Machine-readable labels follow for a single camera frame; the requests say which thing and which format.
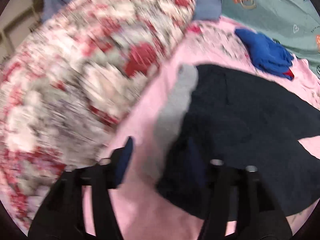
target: green patterned fabric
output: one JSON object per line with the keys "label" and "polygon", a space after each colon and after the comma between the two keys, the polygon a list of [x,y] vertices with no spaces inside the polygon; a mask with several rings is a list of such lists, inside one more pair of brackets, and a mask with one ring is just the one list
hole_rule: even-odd
{"label": "green patterned fabric", "polygon": [[222,0],[222,14],[306,58],[320,77],[320,17],[310,0]]}

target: black garment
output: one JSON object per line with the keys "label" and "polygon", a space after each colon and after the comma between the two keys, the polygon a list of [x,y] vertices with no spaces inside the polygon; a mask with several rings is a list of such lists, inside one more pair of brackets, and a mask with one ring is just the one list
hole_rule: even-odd
{"label": "black garment", "polygon": [[[286,216],[317,200],[320,160],[298,139],[320,135],[320,111],[263,78],[216,65],[197,69],[198,86],[167,155],[159,193],[203,219],[209,199],[202,181],[204,167],[211,159],[221,159],[238,169],[256,166]],[[193,151],[190,138],[202,164],[188,154]],[[236,190],[231,194],[229,220],[236,218],[236,194]]]}

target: floral blanket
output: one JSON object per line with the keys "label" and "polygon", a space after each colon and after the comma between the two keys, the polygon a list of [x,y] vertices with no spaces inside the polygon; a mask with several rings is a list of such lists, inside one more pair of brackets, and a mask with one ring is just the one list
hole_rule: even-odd
{"label": "floral blanket", "polygon": [[1,200],[24,232],[65,165],[95,163],[194,8],[195,0],[73,0],[18,47],[0,87]]}

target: pink fabric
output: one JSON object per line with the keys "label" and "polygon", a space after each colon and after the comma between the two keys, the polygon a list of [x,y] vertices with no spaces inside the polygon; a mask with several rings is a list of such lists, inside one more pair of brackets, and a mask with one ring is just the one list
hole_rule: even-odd
{"label": "pink fabric", "polygon": [[[101,156],[108,157],[113,149],[124,145],[128,136],[134,137],[135,149],[124,183],[119,189],[111,190],[114,211],[124,239],[197,239],[203,223],[160,197],[154,190],[156,181],[144,169],[146,163],[150,165],[148,170],[159,169],[157,160],[163,159],[154,142],[153,125],[175,83],[181,64],[213,63],[258,75],[279,83],[320,108],[320,82],[309,70],[307,60],[294,58],[291,68],[295,75],[293,81],[262,73],[251,64],[245,47],[234,35],[234,28],[238,26],[237,22],[226,17],[221,17],[218,22],[193,22],[173,57],[164,64],[160,75],[145,90],[128,118],[120,124],[116,137]],[[312,155],[320,157],[320,136],[300,142]],[[90,188],[87,188],[84,195],[85,224],[87,232],[94,235],[90,196]],[[306,221],[315,205],[288,218],[294,233]],[[226,234],[234,232],[235,224],[228,223]]]}

